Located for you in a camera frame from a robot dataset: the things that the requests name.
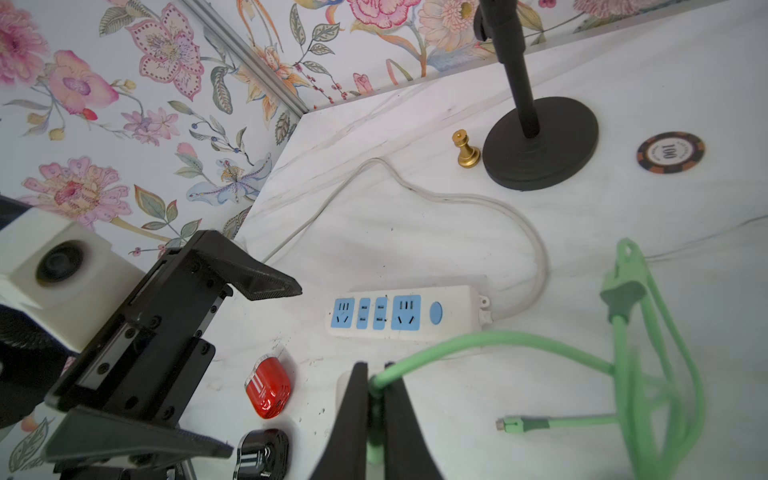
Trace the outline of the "red electric shaver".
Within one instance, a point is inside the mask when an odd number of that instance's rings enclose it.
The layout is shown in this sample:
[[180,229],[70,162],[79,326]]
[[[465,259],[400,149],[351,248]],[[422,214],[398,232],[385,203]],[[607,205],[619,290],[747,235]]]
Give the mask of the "red electric shaver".
[[266,420],[278,416],[292,394],[288,373],[274,355],[264,355],[256,361],[244,389],[255,412]]

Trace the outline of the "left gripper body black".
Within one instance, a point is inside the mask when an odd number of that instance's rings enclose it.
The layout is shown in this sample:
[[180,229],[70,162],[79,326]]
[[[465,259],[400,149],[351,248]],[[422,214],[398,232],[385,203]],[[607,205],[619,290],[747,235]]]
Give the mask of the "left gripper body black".
[[[185,430],[178,422],[216,352],[203,325],[230,295],[231,285],[191,247],[165,254],[56,382],[47,405],[64,418],[87,407]],[[48,463],[62,479],[165,479],[194,458],[172,465]]]

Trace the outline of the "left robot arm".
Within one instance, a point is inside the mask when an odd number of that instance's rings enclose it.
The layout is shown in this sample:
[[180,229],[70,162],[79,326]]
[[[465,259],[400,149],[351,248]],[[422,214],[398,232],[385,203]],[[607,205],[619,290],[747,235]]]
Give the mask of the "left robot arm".
[[223,301],[298,296],[299,283],[215,230],[148,271],[93,231],[1,201],[1,423],[62,414],[40,456],[62,478],[162,478],[232,447],[179,419],[215,355],[203,332]]

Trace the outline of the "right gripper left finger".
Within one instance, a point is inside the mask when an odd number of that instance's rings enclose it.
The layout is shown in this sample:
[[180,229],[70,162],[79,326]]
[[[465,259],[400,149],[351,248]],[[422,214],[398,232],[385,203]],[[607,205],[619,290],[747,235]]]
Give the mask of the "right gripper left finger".
[[364,479],[368,422],[368,367],[358,362],[351,370],[328,443],[310,478]]

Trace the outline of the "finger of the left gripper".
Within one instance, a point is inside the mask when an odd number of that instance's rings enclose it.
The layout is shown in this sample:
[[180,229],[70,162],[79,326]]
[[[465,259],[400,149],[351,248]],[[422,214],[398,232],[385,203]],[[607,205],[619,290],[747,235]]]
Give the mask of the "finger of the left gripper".
[[198,231],[189,246],[208,268],[248,300],[287,298],[303,293],[293,277],[254,259],[216,230]]
[[115,459],[127,465],[172,465],[198,456],[227,459],[232,452],[232,446],[211,437],[75,407],[49,438],[42,458],[74,465]]

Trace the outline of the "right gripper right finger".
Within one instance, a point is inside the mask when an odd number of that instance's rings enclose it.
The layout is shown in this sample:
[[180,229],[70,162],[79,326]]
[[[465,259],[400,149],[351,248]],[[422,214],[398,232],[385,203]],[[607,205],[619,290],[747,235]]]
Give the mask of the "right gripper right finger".
[[383,390],[384,477],[386,480],[442,480],[403,379]]

